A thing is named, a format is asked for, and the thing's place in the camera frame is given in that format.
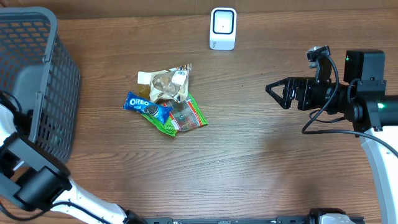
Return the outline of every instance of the green package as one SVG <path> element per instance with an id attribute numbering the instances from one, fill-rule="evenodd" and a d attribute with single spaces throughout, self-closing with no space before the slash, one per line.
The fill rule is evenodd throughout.
<path id="1" fill-rule="evenodd" d="M 154 124 L 157 129 L 169 136 L 175 136 L 177 131 L 188 131 L 208 124 L 190 93 L 188 93 L 187 99 L 181 103 L 170 100 L 162 104 L 162 106 L 173 108 L 170 112 L 169 119 L 164 125 L 151 115 L 141 115 Z"/>

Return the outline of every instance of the wooden tabletop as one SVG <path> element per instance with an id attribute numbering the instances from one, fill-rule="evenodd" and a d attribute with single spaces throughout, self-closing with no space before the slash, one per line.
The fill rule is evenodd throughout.
<path id="1" fill-rule="evenodd" d="M 230 52 L 209 49 L 209 16 L 59 21 L 81 72 L 67 166 L 83 188 L 142 217 L 270 218 L 338 207 L 380 223 L 359 139 L 302 135 L 309 111 L 296 102 L 283 110 L 264 89 L 314 76 L 305 52 L 329 45 L 341 81 L 347 49 L 384 50 L 387 94 L 398 94 L 397 21 L 397 9 L 238 14 Z M 208 126 L 172 138 L 122 109 L 127 93 L 137 91 L 138 71 L 186 63 L 193 65 L 189 91 Z M 79 222 L 48 213 L 31 223 Z"/>

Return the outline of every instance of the basket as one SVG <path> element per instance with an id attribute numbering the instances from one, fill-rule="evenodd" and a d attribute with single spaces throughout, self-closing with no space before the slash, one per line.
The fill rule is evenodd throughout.
<path id="1" fill-rule="evenodd" d="M 22 112 L 32 115 L 29 140 L 66 162 L 72 152 L 80 72 L 57 35 L 50 10 L 0 9 L 0 90 L 15 96 Z"/>

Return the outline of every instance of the snack package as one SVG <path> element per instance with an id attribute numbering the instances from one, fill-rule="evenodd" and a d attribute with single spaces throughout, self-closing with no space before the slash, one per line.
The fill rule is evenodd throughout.
<path id="1" fill-rule="evenodd" d="M 170 118 L 165 124 L 146 114 L 142 115 L 165 134 L 175 136 L 177 131 L 188 131 L 208 124 L 195 99 L 189 93 L 187 99 L 181 103 L 170 100 L 163 105 L 172 108 Z"/>
<path id="2" fill-rule="evenodd" d="M 123 106 L 125 110 L 132 110 L 140 112 L 140 114 L 145 114 L 151 116 L 151 118 L 156 119 L 161 124 L 165 124 L 170 116 L 171 107 L 160 106 L 155 103 L 151 103 L 144 98 L 134 95 L 129 92 L 127 95 L 126 102 Z"/>
<path id="3" fill-rule="evenodd" d="M 138 72 L 138 84 L 150 85 L 149 98 L 153 103 L 159 99 L 181 103 L 188 96 L 188 78 L 191 69 L 192 65 L 186 64 L 158 72 Z"/>

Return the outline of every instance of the blue package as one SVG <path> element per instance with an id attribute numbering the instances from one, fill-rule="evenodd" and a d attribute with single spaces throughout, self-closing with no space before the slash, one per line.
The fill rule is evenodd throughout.
<path id="1" fill-rule="evenodd" d="M 123 106 L 125 110 L 137 111 L 142 114 L 152 115 L 162 124 L 165 124 L 170 116 L 171 107 L 160 106 L 149 100 L 136 96 L 132 92 L 127 95 L 126 103 Z"/>

